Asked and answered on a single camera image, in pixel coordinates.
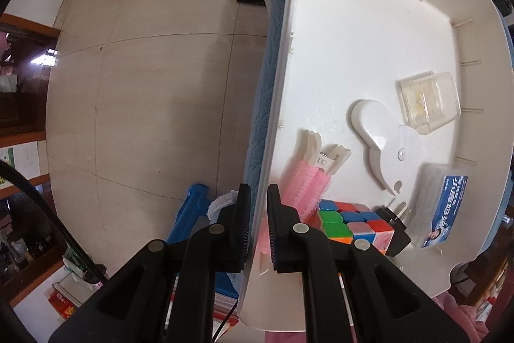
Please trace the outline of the clear plastic box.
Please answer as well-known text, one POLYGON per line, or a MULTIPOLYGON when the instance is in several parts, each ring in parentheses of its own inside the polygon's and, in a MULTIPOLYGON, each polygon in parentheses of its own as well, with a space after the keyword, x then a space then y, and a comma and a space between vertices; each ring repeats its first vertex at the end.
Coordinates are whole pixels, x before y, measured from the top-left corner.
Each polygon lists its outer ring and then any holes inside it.
POLYGON ((449 72, 427 72, 400 80, 403 114, 408 125, 428 135, 461 115, 461 104, 454 78, 449 72))

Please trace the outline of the black power adapter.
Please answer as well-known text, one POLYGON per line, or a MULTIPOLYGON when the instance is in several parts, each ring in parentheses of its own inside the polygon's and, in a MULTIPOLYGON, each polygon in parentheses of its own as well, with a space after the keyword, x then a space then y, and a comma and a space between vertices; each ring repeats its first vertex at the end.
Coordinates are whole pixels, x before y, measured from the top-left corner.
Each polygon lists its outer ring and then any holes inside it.
POLYGON ((375 209, 375 213, 394 230, 386 255, 395 257, 411 243, 411 237, 406 234, 406 225, 400 220, 399 215, 387 207, 380 206, 375 209))

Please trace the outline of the multicolour puzzle cube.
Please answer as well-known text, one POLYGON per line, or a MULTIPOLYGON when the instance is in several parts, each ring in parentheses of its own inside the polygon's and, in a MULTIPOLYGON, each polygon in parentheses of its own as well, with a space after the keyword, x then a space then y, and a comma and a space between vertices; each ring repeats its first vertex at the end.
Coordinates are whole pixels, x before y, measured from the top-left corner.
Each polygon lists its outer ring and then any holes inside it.
POLYGON ((394 228, 364 204, 322 199, 307 223, 339 243, 367 240, 382 254, 389 250, 394 237, 394 228))

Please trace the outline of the white plastic storage bin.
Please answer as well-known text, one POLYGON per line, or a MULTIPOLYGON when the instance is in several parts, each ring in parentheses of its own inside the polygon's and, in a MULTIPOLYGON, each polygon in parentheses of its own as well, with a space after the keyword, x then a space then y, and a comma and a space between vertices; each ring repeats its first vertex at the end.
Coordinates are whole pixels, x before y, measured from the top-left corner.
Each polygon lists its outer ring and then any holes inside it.
POLYGON ((429 296, 446 291, 451 271, 484 247, 513 149, 510 39, 492 0, 286 0, 254 221, 262 219, 268 186, 285 183, 308 131, 321 135, 325 149, 340 144, 352 152, 328 184, 328 198, 411 204, 416 181, 393 196, 373 176, 351 111, 377 100, 405 124, 397 83, 427 72, 452 75, 462 112, 422 135, 423 165, 464 170, 469 183, 449 237, 430 248, 410 246, 396 260, 429 296))

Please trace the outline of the white plastic dispenser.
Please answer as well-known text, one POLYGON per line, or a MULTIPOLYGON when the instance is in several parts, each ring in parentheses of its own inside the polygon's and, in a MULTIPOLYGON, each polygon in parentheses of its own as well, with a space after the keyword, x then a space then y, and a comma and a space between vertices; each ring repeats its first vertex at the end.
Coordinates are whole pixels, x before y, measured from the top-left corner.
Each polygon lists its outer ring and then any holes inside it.
POLYGON ((415 183, 428 156, 421 134, 371 99, 356 103, 351 123, 367 144, 371 171, 386 191, 397 196, 415 183))

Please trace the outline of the blue plastic stool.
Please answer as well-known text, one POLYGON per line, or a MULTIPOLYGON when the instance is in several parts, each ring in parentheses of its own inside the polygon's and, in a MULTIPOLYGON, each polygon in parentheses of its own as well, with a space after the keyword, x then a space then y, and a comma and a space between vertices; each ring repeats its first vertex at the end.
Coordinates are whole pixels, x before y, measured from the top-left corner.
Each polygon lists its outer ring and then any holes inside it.
POLYGON ((194 184, 188 188, 166 243, 173 244, 188 239, 197 222, 207 217, 207 210, 211 204, 208 192, 209 187, 203 184, 194 184))

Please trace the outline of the blue plush table cover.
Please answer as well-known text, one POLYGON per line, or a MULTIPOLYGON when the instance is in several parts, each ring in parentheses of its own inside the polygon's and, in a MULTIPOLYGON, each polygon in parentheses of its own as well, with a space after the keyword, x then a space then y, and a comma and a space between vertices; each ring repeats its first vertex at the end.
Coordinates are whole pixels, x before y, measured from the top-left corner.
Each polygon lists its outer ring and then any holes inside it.
POLYGON ((251 205, 257 205, 265 155, 274 81, 286 0, 265 0, 268 12, 268 34, 258 85, 253 100, 253 114, 244 168, 243 182, 251 188, 251 205))

